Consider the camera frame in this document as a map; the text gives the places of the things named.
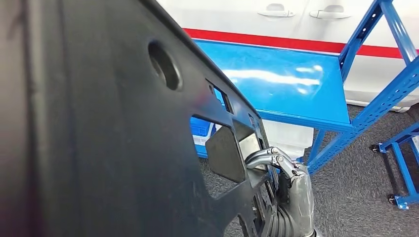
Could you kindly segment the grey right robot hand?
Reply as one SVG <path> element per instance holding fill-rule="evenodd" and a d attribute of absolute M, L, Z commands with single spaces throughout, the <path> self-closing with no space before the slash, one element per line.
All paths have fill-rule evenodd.
<path fill-rule="evenodd" d="M 269 165 L 280 170 L 269 237 L 320 237 L 314 225 L 314 198 L 308 168 L 278 147 L 256 151 L 245 160 L 246 168 Z"/>

